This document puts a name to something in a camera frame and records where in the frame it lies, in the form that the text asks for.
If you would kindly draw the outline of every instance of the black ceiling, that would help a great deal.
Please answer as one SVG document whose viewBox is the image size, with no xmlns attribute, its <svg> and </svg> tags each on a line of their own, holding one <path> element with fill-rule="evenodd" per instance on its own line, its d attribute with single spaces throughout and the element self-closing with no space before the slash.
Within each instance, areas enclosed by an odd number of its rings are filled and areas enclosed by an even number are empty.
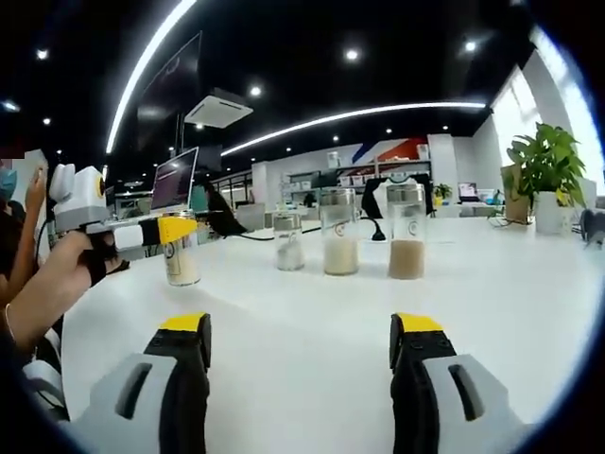
<svg viewBox="0 0 605 454">
<path fill-rule="evenodd" d="M 5 21 L 10 39 L 2 39 L 0 58 L 10 70 L 0 71 L 0 97 L 21 111 L 0 113 L 2 144 L 43 148 L 52 163 L 61 149 L 62 162 L 109 164 L 110 183 L 141 180 L 145 172 L 149 186 L 153 163 L 166 160 L 174 144 L 174 121 L 155 151 L 139 152 L 131 102 L 110 156 L 105 147 L 130 72 L 177 0 L 38 3 L 32 10 L 15 2 Z M 246 96 L 254 113 L 222 131 L 188 127 L 187 142 L 203 143 L 206 136 L 228 148 L 308 119 L 377 105 L 489 103 L 513 65 L 527 58 L 530 28 L 525 11 L 510 0 L 199 0 L 160 47 L 134 98 L 202 30 L 202 84 Z M 468 40 L 477 41 L 475 53 L 463 51 Z M 361 54 L 355 63 L 343 59 L 350 47 Z M 49 49 L 47 61 L 36 60 L 37 48 Z M 252 99 L 254 83 L 264 93 Z M 331 147 L 335 134 L 341 145 L 437 133 L 443 125 L 454 135 L 471 135 L 487 114 L 427 110 L 343 120 L 234 153 L 223 168 L 237 171 L 250 168 L 251 157 Z M 42 124 L 47 116 L 48 127 Z"/>
</svg>

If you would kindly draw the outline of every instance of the glass jar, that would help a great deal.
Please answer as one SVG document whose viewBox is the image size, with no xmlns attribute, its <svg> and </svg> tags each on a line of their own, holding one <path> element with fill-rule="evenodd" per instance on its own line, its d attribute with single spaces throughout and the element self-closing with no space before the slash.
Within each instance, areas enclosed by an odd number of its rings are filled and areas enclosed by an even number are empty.
<svg viewBox="0 0 605 454">
<path fill-rule="evenodd" d="M 165 217 L 195 219 L 191 211 L 165 213 L 163 218 Z M 197 245 L 198 233 L 195 230 L 175 241 L 164 244 L 164 263 L 168 284 L 184 287 L 199 281 L 198 264 L 192 255 L 192 248 Z"/>
<path fill-rule="evenodd" d="M 389 213 L 389 277 L 417 279 L 424 275 L 426 203 L 417 183 L 387 187 Z"/>
<path fill-rule="evenodd" d="M 324 189 L 320 196 L 323 271 L 334 276 L 355 274 L 357 256 L 357 210 L 351 188 Z"/>
<path fill-rule="evenodd" d="M 301 216 L 279 213 L 273 218 L 273 234 L 277 245 L 277 269 L 295 271 L 304 266 L 301 237 Z"/>
</svg>

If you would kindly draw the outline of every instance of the ceiling light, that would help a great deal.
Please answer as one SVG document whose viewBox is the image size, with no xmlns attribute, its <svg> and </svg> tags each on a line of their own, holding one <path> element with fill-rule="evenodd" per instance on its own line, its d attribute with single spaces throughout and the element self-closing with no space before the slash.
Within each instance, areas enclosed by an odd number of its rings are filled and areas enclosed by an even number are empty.
<svg viewBox="0 0 605 454">
<path fill-rule="evenodd" d="M 474 41 L 468 41 L 464 45 L 464 50 L 466 50 L 467 52 L 475 52 L 476 51 L 476 42 L 474 42 Z"/>
<path fill-rule="evenodd" d="M 145 71 L 145 68 L 149 64 L 153 54 L 155 54 L 156 50 L 158 50 L 158 47 L 160 47 L 160 44 L 166 35 L 170 32 L 174 25 L 179 22 L 181 17 L 184 16 L 184 14 L 196 4 L 196 1 L 197 0 L 181 0 L 179 2 L 179 4 L 172 10 L 170 14 L 168 14 L 168 17 L 165 18 L 164 22 L 157 29 L 153 35 L 153 38 L 151 38 L 151 41 L 141 55 L 141 58 L 139 58 L 136 66 L 134 66 L 134 70 L 132 71 L 132 74 L 130 74 L 129 81 L 126 84 L 124 93 L 120 98 L 120 103 L 118 104 L 115 115 L 113 116 L 112 128 L 110 129 L 110 135 L 107 139 L 107 146 L 105 147 L 105 152 L 107 154 L 112 152 L 117 132 L 120 128 L 120 124 L 122 123 L 122 119 L 124 118 L 124 114 L 126 113 L 126 106 L 130 101 L 132 92 L 134 92 L 134 87 L 143 75 L 143 71 Z"/>
<path fill-rule="evenodd" d="M 21 108 L 10 100 L 6 100 L 2 103 L 2 107 L 4 107 L 7 112 L 19 112 Z"/>
<path fill-rule="evenodd" d="M 371 107 L 369 109 L 361 109 L 359 111 L 350 111 L 346 113 L 338 113 L 335 115 L 324 116 L 323 118 L 318 118 L 317 120 L 307 121 L 305 123 L 301 123 L 299 125 L 294 125 L 289 128 L 285 128 L 283 130 L 279 130 L 276 132 L 269 133 L 267 135 L 263 135 L 261 137 L 257 137 L 243 144 L 237 145 L 233 148 L 226 149 L 222 153 L 221 156 L 227 156 L 228 154 L 234 153 L 244 148 L 251 147 L 252 145 L 260 144 L 261 142 L 265 142 L 269 139 L 273 139 L 275 137 L 279 137 L 280 135 L 290 134 L 294 131 L 304 130 L 305 128 L 311 128 L 312 126 L 322 125 L 324 123 L 330 123 L 332 121 L 343 120 L 345 118 L 353 118 L 355 116 L 363 116 L 370 114 L 381 114 L 383 112 L 394 112 L 394 111 L 404 111 L 404 110 L 412 110 L 412 109 L 485 109 L 485 104 L 482 102 L 453 102 L 453 101 L 441 101 L 441 102 L 420 102 L 413 104 L 394 104 L 392 106 L 381 106 L 381 107 Z"/>
<path fill-rule="evenodd" d="M 359 58 L 359 52 L 357 52 L 355 49 L 349 49 L 344 56 L 348 61 L 355 61 Z"/>
<path fill-rule="evenodd" d="M 46 60 L 48 58 L 48 50 L 47 49 L 38 49 L 36 51 L 36 58 L 38 60 Z"/>
</svg>

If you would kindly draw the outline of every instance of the white table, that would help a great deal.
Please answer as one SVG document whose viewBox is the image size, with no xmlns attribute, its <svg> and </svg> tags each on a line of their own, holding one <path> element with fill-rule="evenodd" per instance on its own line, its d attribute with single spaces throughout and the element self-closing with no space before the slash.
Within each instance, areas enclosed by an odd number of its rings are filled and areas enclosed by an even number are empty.
<svg viewBox="0 0 605 454">
<path fill-rule="evenodd" d="M 362 222 L 365 237 L 373 232 Z M 277 271 L 272 242 L 229 238 L 196 249 L 201 280 L 166 283 L 161 256 L 109 276 L 67 313 L 62 370 L 77 418 L 95 382 L 142 352 L 166 318 L 212 314 L 209 452 L 392 450 L 389 316 L 425 314 L 457 352 L 508 387 L 526 422 L 555 404 L 596 320 L 602 263 L 577 237 L 494 229 L 486 219 L 430 219 L 426 275 L 386 276 L 388 245 L 363 241 L 355 276 L 324 276 L 320 233 L 306 266 Z"/>
</svg>

